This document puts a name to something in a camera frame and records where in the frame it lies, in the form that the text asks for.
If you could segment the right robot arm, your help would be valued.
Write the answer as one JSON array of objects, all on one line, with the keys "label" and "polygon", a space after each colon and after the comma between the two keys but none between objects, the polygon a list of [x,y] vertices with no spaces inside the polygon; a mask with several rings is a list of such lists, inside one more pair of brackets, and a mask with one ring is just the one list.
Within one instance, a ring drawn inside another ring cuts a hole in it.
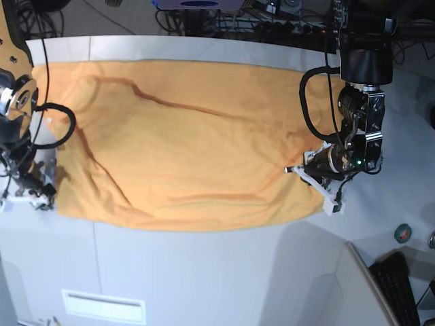
[{"label": "right robot arm", "polygon": [[[76,127],[74,112],[56,103],[38,104],[39,90],[32,76],[33,59],[20,34],[13,1],[1,2],[1,207],[28,203],[36,210],[53,209],[55,167],[36,162],[39,150],[56,149],[68,141]],[[30,131],[32,115],[53,109],[69,118],[69,129],[54,143],[37,144]]]}]

